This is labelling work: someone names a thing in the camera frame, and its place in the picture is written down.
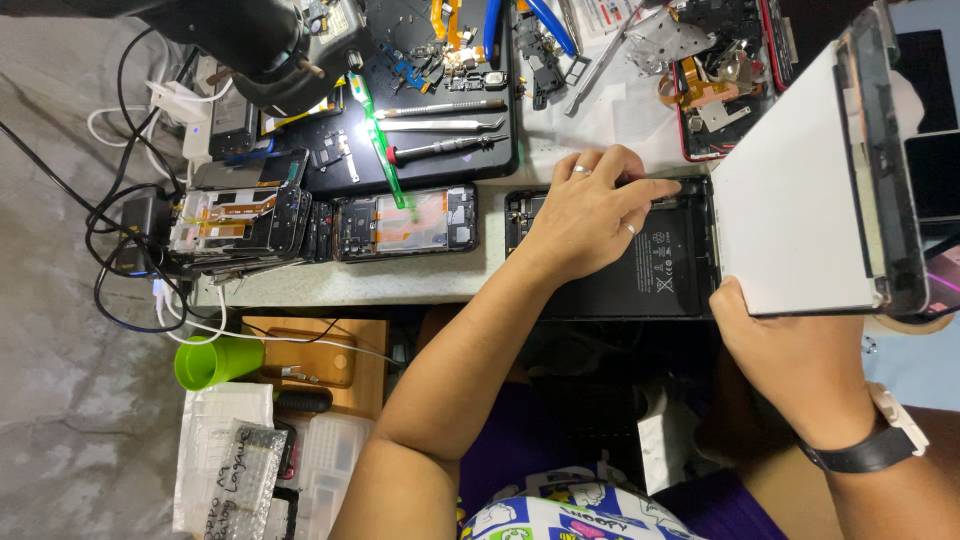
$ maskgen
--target green cup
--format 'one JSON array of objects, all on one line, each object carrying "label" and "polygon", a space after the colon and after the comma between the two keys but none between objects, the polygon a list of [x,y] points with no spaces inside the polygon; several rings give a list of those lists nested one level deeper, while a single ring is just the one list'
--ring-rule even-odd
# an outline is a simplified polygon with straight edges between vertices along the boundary
[{"label": "green cup", "polygon": [[[197,335],[187,341],[206,341]],[[180,386],[199,392],[220,382],[247,375],[263,365],[263,342],[241,337],[218,337],[204,345],[182,344],[174,372]]]}]

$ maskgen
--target workbench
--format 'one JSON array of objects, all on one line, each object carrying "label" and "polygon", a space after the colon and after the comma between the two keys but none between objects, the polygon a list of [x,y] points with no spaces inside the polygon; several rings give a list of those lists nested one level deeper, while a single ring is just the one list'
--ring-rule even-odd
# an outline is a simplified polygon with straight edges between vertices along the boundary
[{"label": "workbench", "polygon": [[[583,13],[577,14],[585,21]],[[592,35],[586,24],[580,26],[584,56],[598,58],[610,37]],[[514,53],[518,75],[532,81],[529,64]],[[566,69],[570,62],[562,57],[561,68]],[[564,115],[575,92],[570,86],[552,94],[546,110],[533,110],[532,100],[523,99],[518,110],[520,167],[509,177],[477,182],[481,241],[474,252],[281,268],[227,283],[227,303],[236,307],[313,307],[469,300],[503,263],[506,195],[523,187],[548,185],[554,164],[569,153],[623,144],[643,158],[649,177],[707,172],[707,165],[684,159],[677,114],[658,99],[659,82],[660,77],[639,76],[627,60],[623,44],[573,118]],[[199,282],[195,302],[217,306],[216,287]]]}]

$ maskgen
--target black work mat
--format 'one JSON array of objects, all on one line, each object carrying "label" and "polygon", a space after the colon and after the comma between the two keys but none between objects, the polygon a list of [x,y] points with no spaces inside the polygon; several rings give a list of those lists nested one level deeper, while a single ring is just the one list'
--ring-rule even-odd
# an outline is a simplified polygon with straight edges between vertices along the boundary
[{"label": "black work mat", "polygon": [[[408,52],[418,45],[430,43],[435,38],[433,26],[429,20],[429,0],[368,0],[367,17],[373,37],[379,42],[385,39],[397,49]],[[503,9],[503,22],[499,30],[500,56],[493,63],[480,64],[477,71],[506,71],[507,86],[498,91],[450,91],[444,86],[445,80],[432,87],[425,95],[419,90],[404,85],[395,96],[390,97],[388,89],[382,83],[383,59],[365,59],[364,78],[373,98],[373,107],[380,109],[398,109],[462,103],[481,99],[503,99],[506,107],[501,110],[467,112],[462,115],[431,114],[413,116],[404,120],[477,120],[483,123],[495,122],[505,117],[506,123],[498,130],[478,132],[481,135],[510,135],[511,138],[496,142],[490,147],[473,147],[450,154],[443,154],[410,161],[396,168],[400,186],[405,190],[462,184],[487,178],[509,176],[519,166],[517,151],[517,103],[514,101],[516,76],[514,71],[513,31],[508,24],[513,17],[509,2]],[[471,46],[483,44],[483,23],[487,3],[479,1],[464,2],[458,11],[458,25],[471,29],[480,29]],[[386,55],[378,52],[383,58]],[[364,111],[360,103],[344,91],[344,112],[324,118],[303,118],[281,128],[276,136],[276,149],[307,148],[319,152],[324,148],[327,135],[344,130],[348,145],[353,153],[360,182],[354,183],[350,177],[347,161],[340,160],[330,164],[326,172],[314,168],[311,163],[304,175],[303,187],[313,193],[315,198],[329,199],[358,194],[390,193],[390,185],[377,159],[376,152],[367,137],[364,127]],[[427,146],[434,142],[458,136],[476,135],[474,132],[460,133],[387,133],[388,145],[403,150]]]}]

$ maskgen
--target person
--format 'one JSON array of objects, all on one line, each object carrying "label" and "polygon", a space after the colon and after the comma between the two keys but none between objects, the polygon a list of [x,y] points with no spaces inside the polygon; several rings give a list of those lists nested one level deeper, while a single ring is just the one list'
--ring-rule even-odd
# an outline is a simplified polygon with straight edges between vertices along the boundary
[{"label": "person", "polygon": [[[616,187],[622,174],[632,182]],[[481,446],[478,436],[489,430],[488,417],[492,423],[504,415],[498,393],[508,388],[504,381],[516,354],[553,292],[620,258],[643,227],[651,201],[680,189],[645,177],[640,158],[622,146],[557,163],[527,237],[400,379],[359,457],[330,538],[960,536],[960,497],[923,457],[873,473],[825,475],[794,450],[776,458],[780,465],[759,466],[760,479],[744,480],[746,487],[728,475],[722,485],[680,497],[682,505],[698,508],[689,518],[695,523],[687,524],[606,463],[545,465],[526,479],[504,477],[515,472],[512,463],[537,453],[536,444],[510,440],[539,436],[537,422],[503,431],[510,436],[470,457],[471,447]],[[876,409],[860,359],[862,317],[757,320],[733,278],[722,282],[710,306],[736,365],[803,441],[838,450],[871,433]],[[522,424],[531,406],[508,408],[507,416]],[[477,472],[478,462],[486,470]],[[769,484],[782,477],[779,469],[791,467],[801,473],[772,501]],[[475,514],[471,509],[472,517],[464,515],[460,507],[470,487],[501,478],[496,489],[503,489],[487,493],[486,505]]]}]

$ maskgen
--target blue-handled pliers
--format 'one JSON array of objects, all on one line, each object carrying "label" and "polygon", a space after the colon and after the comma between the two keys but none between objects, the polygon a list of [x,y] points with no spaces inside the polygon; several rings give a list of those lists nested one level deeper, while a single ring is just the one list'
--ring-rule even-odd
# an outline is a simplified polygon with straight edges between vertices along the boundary
[{"label": "blue-handled pliers", "polygon": [[[502,0],[487,0],[487,17],[484,20],[483,29],[483,54],[488,61],[493,58],[496,29],[500,26],[501,4]],[[530,5],[530,9],[534,11],[534,15],[543,23],[547,31],[553,34],[557,43],[560,44],[560,48],[571,58],[577,56],[577,48],[573,44],[573,39],[570,38],[570,34],[560,23],[557,15],[554,15],[550,8],[546,7],[546,3],[543,0],[527,0],[527,4]]]}]

